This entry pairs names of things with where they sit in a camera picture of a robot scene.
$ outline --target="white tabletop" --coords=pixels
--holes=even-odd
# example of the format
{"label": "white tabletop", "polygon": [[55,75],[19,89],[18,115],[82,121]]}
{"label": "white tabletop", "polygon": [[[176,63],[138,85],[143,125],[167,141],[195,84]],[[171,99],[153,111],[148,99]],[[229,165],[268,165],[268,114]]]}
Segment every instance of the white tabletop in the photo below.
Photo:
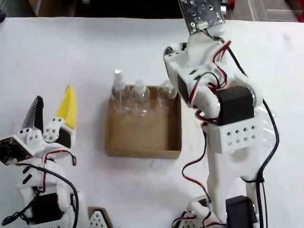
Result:
{"label": "white tabletop", "polygon": [[[281,144],[265,170],[269,227],[302,227],[304,201],[304,24],[228,21],[225,39],[249,77],[277,113]],[[65,88],[76,88],[79,117],[73,148],[78,165],[59,161],[85,192],[88,204],[105,207],[115,228],[168,228],[202,190],[182,178],[182,166],[198,158],[204,140],[193,111],[182,105],[182,152],[178,160],[111,158],[105,155],[107,103],[113,70],[128,83],[167,78],[162,54],[185,42],[181,19],[6,19],[0,24],[0,137],[21,127],[36,95],[44,98],[47,123]],[[260,152],[265,157],[269,149]],[[0,219],[24,205],[15,186],[20,169],[0,164]],[[188,173],[206,183],[207,161]],[[229,196],[244,193],[236,181]],[[26,227],[16,221],[9,228]]]}

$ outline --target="perforated white plate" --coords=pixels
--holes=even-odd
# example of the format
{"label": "perforated white plate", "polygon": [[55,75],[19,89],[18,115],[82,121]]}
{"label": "perforated white plate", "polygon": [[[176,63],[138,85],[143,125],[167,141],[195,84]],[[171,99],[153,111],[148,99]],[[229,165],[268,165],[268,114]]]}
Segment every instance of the perforated white plate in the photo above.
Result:
{"label": "perforated white plate", "polygon": [[109,228],[100,211],[95,211],[90,218],[90,228]]}

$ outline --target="plastic bottle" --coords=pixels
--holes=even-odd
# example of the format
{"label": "plastic bottle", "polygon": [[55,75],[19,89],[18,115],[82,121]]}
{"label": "plastic bottle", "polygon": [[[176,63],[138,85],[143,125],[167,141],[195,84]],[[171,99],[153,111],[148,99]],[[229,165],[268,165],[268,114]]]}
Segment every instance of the plastic bottle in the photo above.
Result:
{"label": "plastic bottle", "polygon": [[175,104],[177,90],[173,87],[169,80],[160,84],[157,90],[156,110],[159,112],[169,112]]}
{"label": "plastic bottle", "polygon": [[145,116],[150,108],[150,90],[138,79],[131,91],[132,113],[134,116]]}
{"label": "plastic bottle", "polygon": [[130,108],[130,88],[126,85],[122,71],[114,71],[114,83],[112,86],[111,99],[114,103],[114,110],[119,114],[126,113]]}

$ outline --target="circuit board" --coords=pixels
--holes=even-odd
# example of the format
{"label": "circuit board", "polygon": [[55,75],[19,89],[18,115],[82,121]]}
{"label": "circuit board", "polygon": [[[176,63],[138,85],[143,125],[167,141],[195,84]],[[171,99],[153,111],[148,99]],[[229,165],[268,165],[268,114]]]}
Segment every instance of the circuit board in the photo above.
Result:
{"label": "circuit board", "polygon": [[9,161],[20,162],[33,156],[16,136],[0,140],[0,162],[9,165]]}
{"label": "circuit board", "polygon": [[189,33],[225,23],[219,0],[179,0]]}

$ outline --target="mounting hole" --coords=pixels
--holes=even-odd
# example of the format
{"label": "mounting hole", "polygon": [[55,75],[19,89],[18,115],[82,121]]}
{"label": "mounting hole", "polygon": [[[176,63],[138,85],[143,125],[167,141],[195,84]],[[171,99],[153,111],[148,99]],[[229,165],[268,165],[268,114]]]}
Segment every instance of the mounting hole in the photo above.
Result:
{"label": "mounting hole", "polygon": [[197,69],[192,70],[192,71],[189,73],[189,75],[193,75],[195,72],[197,72]]}

